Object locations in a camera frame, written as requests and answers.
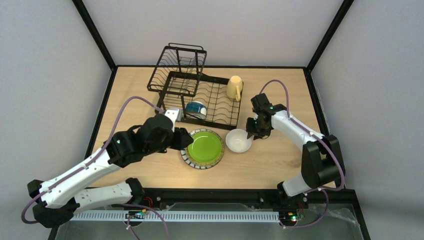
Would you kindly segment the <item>yellow mug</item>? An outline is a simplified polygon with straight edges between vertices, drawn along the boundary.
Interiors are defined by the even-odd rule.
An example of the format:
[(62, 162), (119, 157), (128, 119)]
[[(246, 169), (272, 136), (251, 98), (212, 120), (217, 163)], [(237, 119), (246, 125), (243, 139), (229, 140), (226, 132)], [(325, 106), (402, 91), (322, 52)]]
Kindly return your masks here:
[(244, 83), (240, 76), (233, 75), (227, 83), (226, 95), (237, 102), (241, 101)]

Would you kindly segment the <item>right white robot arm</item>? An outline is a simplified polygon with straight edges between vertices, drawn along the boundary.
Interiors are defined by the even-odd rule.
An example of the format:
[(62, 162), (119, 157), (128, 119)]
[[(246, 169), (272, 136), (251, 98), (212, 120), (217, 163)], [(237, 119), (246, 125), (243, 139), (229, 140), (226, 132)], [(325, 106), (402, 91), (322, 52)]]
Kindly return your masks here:
[(334, 135), (324, 135), (299, 121), (283, 104), (273, 105), (266, 94), (260, 93), (251, 100), (254, 117), (246, 122), (247, 137), (254, 140), (270, 136), (273, 130), (286, 135), (301, 151), (301, 169), (295, 177), (277, 185), (283, 200), (289, 200), (314, 190), (328, 190), (326, 185), (338, 182), (332, 188), (345, 187), (346, 170), (339, 140)]

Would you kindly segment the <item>plain white bowl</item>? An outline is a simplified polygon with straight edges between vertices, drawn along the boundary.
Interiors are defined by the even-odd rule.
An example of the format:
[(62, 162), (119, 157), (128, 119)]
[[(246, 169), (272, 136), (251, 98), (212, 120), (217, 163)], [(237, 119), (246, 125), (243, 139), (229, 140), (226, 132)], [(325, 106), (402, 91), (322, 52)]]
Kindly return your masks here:
[(226, 146), (234, 153), (244, 153), (252, 146), (252, 140), (243, 129), (233, 129), (225, 137)]

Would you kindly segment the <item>teal patterned white bowl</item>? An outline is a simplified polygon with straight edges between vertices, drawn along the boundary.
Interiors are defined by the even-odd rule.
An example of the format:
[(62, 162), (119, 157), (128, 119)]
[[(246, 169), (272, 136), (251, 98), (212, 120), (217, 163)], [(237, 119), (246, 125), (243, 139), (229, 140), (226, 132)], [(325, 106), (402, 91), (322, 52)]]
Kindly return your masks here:
[(185, 106), (186, 115), (188, 118), (205, 120), (207, 118), (207, 107), (200, 101), (192, 101)]

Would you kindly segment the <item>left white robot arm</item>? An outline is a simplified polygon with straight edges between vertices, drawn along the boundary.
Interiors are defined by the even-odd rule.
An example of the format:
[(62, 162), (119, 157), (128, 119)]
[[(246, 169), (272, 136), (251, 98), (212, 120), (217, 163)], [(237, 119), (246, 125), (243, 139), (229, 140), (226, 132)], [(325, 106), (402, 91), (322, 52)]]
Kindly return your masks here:
[(106, 187), (90, 185), (148, 155), (164, 154), (168, 149), (183, 150), (192, 144), (188, 131), (174, 124), (174, 119), (163, 114), (150, 117), (143, 125), (116, 132), (103, 147), (62, 175), (29, 182), (34, 222), (54, 228), (87, 210), (143, 200), (145, 191), (137, 178)]

